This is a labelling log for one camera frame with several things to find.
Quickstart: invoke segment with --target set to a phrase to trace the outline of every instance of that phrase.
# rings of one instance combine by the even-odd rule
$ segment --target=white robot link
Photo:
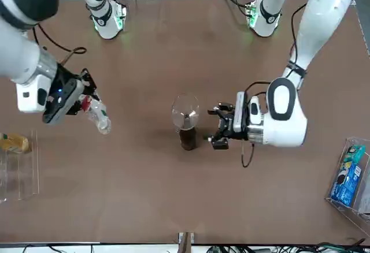
[[[283,1],[255,1],[253,5],[256,7],[256,15],[252,15],[254,24],[250,27],[258,35],[272,34]],[[219,103],[209,110],[209,114],[220,117],[218,131],[208,138],[214,149],[227,149],[228,139],[249,140],[253,144],[278,147],[297,147],[303,144],[307,118],[301,109],[298,90],[309,64],[337,29],[351,1],[308,0],[290,60],[282,77],[268,86],[268,111],[262,113],[258,97],[248,99],[247,91],[237,94],[235,105]]]
[[[115,0],[85,0],[95,29],[104,39],[113,39],[124,28],[127,8]]]
[[[58,6],[59,0],[0,0],[0,76],[16,83],[18,109],[43,112],[47,124],[82,110],[81,95],[100,101],[86,69],[71,73],[24,34],[54,16]]]

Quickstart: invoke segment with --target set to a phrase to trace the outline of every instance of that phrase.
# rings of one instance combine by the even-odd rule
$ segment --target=acrylic box
[[[0,203],[27,199],[40,192],[37,131],[24,136],[30,152],[15,154],[0,149]]]
[[[361,168],[361,173],[358,178],[357,188],[355,190],[353,199],[349,206],[341,203],[338,200],[331,198],[331,191],[335,182],[337,181],[340,167],[348,149],[352,145],[364,145],[365,154],[358,162]],[[331,203],[338,211],[340,211],[347,219],[359,227],[367,236],[370,236],[370,140],[361,139],[358,137],[350,137],[346,139],[345,146],[342,151],[341,158],[335,170],[335,174],[331,181],[330,188],[326,197],[326,201]]]

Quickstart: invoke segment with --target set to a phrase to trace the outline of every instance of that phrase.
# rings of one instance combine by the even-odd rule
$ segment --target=table surface
[[[274,35],[259,38],[225,0],[139,1],[129,5],[125,32],[103,40],[83,3],[63,2],[43,26],[65,46],[87,47],[67,68],[90,70],[112,132],[99,134],[84,114],[43,125],[40,114],[17,111],[15,86],[2,79],[0,128],[38,130],[41,190],[0,206],[0,241],[171,243],[187,230],[197,243],[363,237],[324,200],[345,139],[370,135],[369,58],[354,7],[299,93],[309,121],[302,147],[256,146],[243,169],[239,142],[227,151],[200,142],[187,152],[172,125],[171,104],[182,92],[198,97],[198,131],[209,133],[218,121],[207,108],[234,103],[256,80],[279,77],[292,43],[290,16],[302,3],[287,0]],[[39,39],[63,59],[41,33]]]

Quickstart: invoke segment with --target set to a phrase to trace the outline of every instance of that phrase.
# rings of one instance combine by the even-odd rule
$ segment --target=plastic bottle
[[[103,135],[110,133],[112,125],[106,114],[106,106],[90,96],[84,97],[82,101],[82,109],[87,114],[88,119],[95,123],[99,132]]]

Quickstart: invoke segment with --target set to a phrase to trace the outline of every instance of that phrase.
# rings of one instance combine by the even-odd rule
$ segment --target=blue package
[[[350,158],[345,158],[331,191],[331,198],[350,206],[356,191],[361,168]]]

